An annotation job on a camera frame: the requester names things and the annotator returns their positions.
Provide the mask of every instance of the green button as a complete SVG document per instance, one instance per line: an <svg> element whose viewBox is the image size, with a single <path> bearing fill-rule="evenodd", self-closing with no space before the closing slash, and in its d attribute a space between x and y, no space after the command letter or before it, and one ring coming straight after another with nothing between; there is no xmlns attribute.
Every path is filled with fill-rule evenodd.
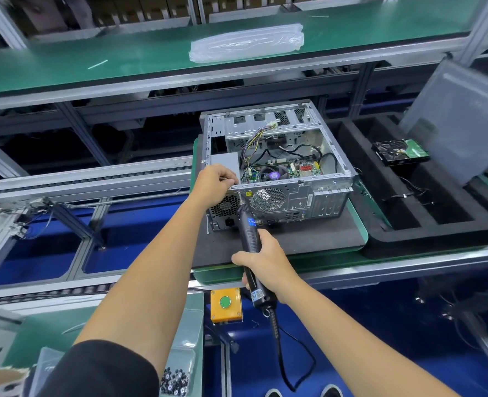
<svg viewBox="0 0 488 397"><path fill-rule="evenodd" d="M223 296L220 299L220 306L224 309L227 309L229 308L229 305L231 305L231 298L229 298L228 296Z"/></svg>

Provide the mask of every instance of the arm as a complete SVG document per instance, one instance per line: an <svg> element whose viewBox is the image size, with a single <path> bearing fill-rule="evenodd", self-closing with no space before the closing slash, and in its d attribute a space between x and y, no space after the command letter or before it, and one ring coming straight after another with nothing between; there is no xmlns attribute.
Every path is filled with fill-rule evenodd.
<svg viewBox="0 0 488 397"><path fill-rule="evenodd" d="M224 166L202 170L187 200L110 290L75 343L115 342L146 358L161 376L185 306L202 217L236 182Z"/></svg>
<svg viewBox="0 0 488 397"><path fill-rule="evenodd" d="M259 234L261 252L238 252L233 263L249 267L293 309L356 397L457 397L301 280L277 240L266 230Z"/></svg>

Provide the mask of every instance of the shoe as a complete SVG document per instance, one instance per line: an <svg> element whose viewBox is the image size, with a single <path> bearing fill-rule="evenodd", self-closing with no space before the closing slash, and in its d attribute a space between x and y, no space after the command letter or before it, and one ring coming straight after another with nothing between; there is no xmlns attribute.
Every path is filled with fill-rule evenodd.
<svg viewBox="0 0 488 397"><path fill-rule="evenodd" d="M276 388L271 388L264 397L283 397L283 395Z"/></svg>
<svg viewBox="0 0 488 397"><path fill-rule="evenodd" d="M336 385L329 384L321 392L321 397L343 397L343 393Z"/></svg>

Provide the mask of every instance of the person's right hand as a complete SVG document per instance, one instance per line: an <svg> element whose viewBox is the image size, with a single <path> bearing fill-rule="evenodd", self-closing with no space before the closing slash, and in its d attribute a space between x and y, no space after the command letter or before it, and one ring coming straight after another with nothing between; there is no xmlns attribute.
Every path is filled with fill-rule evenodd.
<svg viewBox="0 0 488 397"><path fill-rule="evenodd" d="M295 273L279 242L266 230L258 229L258 232L261 237L261 252L240 251L231 257L231 261L235 265L249 267L255 276L277 295L281 302L285 301L285 296L289 293L291 285L301 279ZM246 274L244 274L242 282L249 289Z"/></svg>

